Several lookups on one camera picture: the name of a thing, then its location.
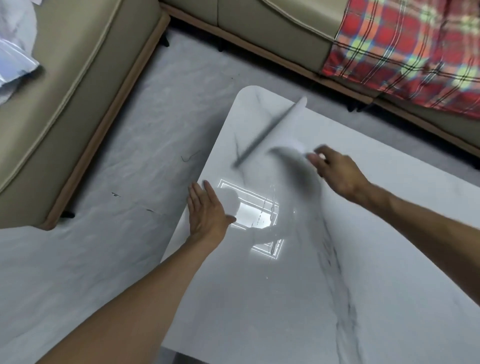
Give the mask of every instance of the finger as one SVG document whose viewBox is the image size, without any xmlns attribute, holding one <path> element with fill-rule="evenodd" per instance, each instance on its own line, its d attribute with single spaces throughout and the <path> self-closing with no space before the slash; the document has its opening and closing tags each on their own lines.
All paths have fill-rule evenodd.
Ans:
<svg viewBox="0 0 480 364">
<path fill-rule="evenodd" d="M 318 154 L 309 153 L 307 154 L 307 159 L 315 168 L 317 168 L 320 177 L 324 177 L 328 173 L 330 166 Z"/>
<path fill-rule="evenodd" d="M 314 150 L 314 152 L 317 153 L 317 154 L 323 154 L 325 156 L 327 162 L 329 160 L 334 160 L 335 158 L 341 156 L 340 153 L 338 153 L 336 150 L 333 150 L 332 148 L 330 148 L 327 145 L 319 146 L 318 148 L 316 148 Z"/>
<path fill-rule="evenodd" d="M 237 218 L 235 216 L 227 215 L 227 224 L 233 224 L 235 221 L 237 221 Z"/>
<path fill-rule="evenodd" d="M 204 188 L 212 204 L 214 205 L 219 204 L 220 201 L 218 200 L 218 197 L 216 196 L 216 193 L 209 181 L 206 181 L 206 180 L 204 181 Z"/>
<path fill-rule="evenodd" d="M 200 203 L 200 199 L 198 198 L 197 193 L 193 189 L 193 185 L 188 186 L 188 191 L 190 193 L 190 198 L 192 199 L 195 211 L 200 211 L 202 204 Z"/>
<path fill-rule="evenodd" d="M 205 192 L 197 182 L 193 183 L 193 189 L 195 190 L 195 193 L 200 199 L 200 202 L 202 203 L 202 205 L 207 205 L 210 202 L 207 192 Z"/>
<path fill-rule="evenodd" d="M 193 207 L 193 201 L 190 196 L 188 196 L 187 198 L 187 206 L 188 206 L 188 212 L 190 212 L 191 214 L 195 212 L 195 207 Z"/>
</svg>

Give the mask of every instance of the tabletop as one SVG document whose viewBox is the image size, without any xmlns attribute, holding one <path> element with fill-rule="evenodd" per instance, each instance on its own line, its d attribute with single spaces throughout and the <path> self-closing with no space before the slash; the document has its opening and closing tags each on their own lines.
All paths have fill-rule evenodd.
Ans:
<svg viewBox="0 0 480 364">
<path fill-rule="evenodd" d="M 333 193 L 299 153 L 233 167 L 292 104 L 257 86 L 237 95 L 199 179 L 237 222 L 163 345 L 209 364 L 477 363 L 480 308 L 392 227 Z M 480 227 L 478 187 L 308 109 L 282 128 L 307 150 L 349 154 L 399 197 Z M 164 259 L 187 236 L 184 211 Z"/>
</svg>

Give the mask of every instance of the wooden sofa base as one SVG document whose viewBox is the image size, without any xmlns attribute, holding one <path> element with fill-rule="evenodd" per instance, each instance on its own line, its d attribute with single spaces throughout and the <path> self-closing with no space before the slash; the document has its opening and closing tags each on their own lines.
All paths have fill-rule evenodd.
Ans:
<svg viewBox="0 0 480 364">
<path fill-rule="evenodd" d="M 365 104 L 370 104 L 370 103 L 375 103 L 376 105 L 380 106 L 381 108 L 385 109 L 385 110 L 388 110 L 392 113 L 394 113 L 395 115 L 398 115 L 400 117 L 402 117 L 403 119 L 406 119 L 414 124 L 416 124 L 417 126 L 419 126 L 420 128 L 423 128 L 443 139 L 445 139 L 446 141 L 456 145 L 457 147 L 467 151 L 468 153 L 470 154 L 473 154 L 477 157 L 480 158 L 480 148 L 477 148 L 476 146 L 473 146 L 472 144 L 466 142 L 465 140 L 457 137 L 457 136 L 454 136 L 452 134 L 449 134 L 447 133 L 446 131 L 440 129 L 439 127 L 429 123 L 428 121 L 422 119 L 422 118 L 419 118 L 418 116 L 415 116 L 411 113 L 409 113 L 408 111 L 405 111 L 399 107 L 397 107 L 396 105 L 386 101 L 386 100 L 382 100 L 382 99 L 373 99 L 372 97 L 369 97 L 369 96 L 366 96 L 366 95 L 363 95 L 359 92 L 356 92 L 356 91 L 353 91 L 339 83 L 337 83 L 336 81 L 330 79 L 330 78 L 327 78 L 327 77 L 324 77 L 324 76 L 321 76 L 320 74 L 318 73 L 315 73 L 315 72 L 312 72 L 312 71 L 309 71 L 307 70 L 306 68 L 296 64 L 296 63 L 293 63 L 291 61 L 288 61 L 284 58 L 281 58 L 280 56 L 268 51 L 268 50 L 265 50 L 259 46 L 256 46 L 252 43 L 249 43 L 247 42 L 246 40 L 236 36 L 236 35 L 233 35 L 223 29 L 220 29 L 219 27 L 217 26 L 214 26 L 214 25 L 211 25 L 211 24 L 208 24 L 208 23 L 205 23 L 203 22 L 202 20 L 199 20 L 187 13 L 185 13 L 184 11 L 180 10 L 180 9 L 177 9 L 171 5 L 168 5 L 168 4 L 164 4 L 164 3 L 160 3 L 161 7 L 165 9 L 165 11 L 167 11 L 172 17 L 174 18 L 177 18 L 177 19 L 180 19 L 180 20 L 183 20 L 199 29 L 202 29 L 208 33 L 211 33 L 217 37 L 220 37 L 230 43 L 233 43 L 239 47 L 242 47 L 250 52 L 253 52 L 263 58 L 266 58 L 270 61 L 273 61 L 275 63 L 278 63 L 296 73 L 299 73 L 305 77 L 308 77 L 310 78 L 311 80 L 313 81 L 316 81 L 322 85 L 325 85 L 333 90 L 336 90 L 336 91 L 339 91 L 341 92 L 342 94 L 344 95 L 347 95 L 347 96 L 350 96 L 358 101 L 361 101 Z"/>
<path fill-rule="evenodd" d="M 102 118 L 102 121 L 98 125 L 95 133 L 92 136 L 92 139 L 90 139 L 90 142 L 88 142 L 85 151 L 78 160 L 75 168 L 72 171 L 72 174 L 70 175 L 67 182 L 60 191 L 60 194 L 58 195 L 52 209 L 48 213 L 47 218 L 41 225 L 37 226 L 39 229 L 51 230 L 57 225 L 62 212 L 67 206 L 78 184 L 80 183 L 80 180 L 82 179 L 86 169 L 92 161 L 95 152 L 102 143 L 102 140 L 107 134 L 107 131 L 115 120 L 115 117 L 117 116 L 127 96 L 135 85 L 138 77 L 142 73 L 142 70 L 150 59 L 150 56 L 155 50 L 160 38 L 162 37 L 169 23 L 170 16 L 166 12 L 163 12 L 153 33 L 150 35 L 147 42 L 145 43 L 142 51 L 140 52 L 135 63 L 130 69 L 130 72 L 123 81 L 117 95 L 113 99 L 110 107 Z"/>
</svg>

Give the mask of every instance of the marble floor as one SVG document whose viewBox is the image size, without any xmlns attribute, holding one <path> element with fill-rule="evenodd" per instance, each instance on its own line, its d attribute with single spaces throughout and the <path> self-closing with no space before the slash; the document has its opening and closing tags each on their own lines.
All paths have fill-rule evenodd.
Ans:
<svg viewBox="0 0 480 364">
<path fill-rule="evenodd" d="M 0 231 L 0 362 L 32 364 L 160 262 L 236 94 L 259 85 L 480 186 L 471 158 L 373 108 L 183 24 L 169 32 L 53 231 Z M 174 353 L 162 350 L 159 364 Z"/>
</svg>

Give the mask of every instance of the hand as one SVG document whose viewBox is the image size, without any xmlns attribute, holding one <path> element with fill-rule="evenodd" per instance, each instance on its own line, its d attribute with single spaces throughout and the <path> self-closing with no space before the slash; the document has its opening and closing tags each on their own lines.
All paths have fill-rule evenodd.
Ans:
<svg viewBox="0 0 480 364">
<path fill-rule="evenodd" d="M 361 203 L 371 184 L 352 158 L 328 146 L 320 146 L 315 149 L 315 153 L 309 153 L 307 159 L 338 195 L 356 204 Z"/>
<path fill-rule="evenodd" d="M 204 181 L 204 187 L 203 190 L 197 182 L 188 187 L 190 237 L 204 241 L 213 251 L 225 238 L 228 226 L 237 219 L 225 215 L 223 206 L 208 181 Z"/>
</svg>

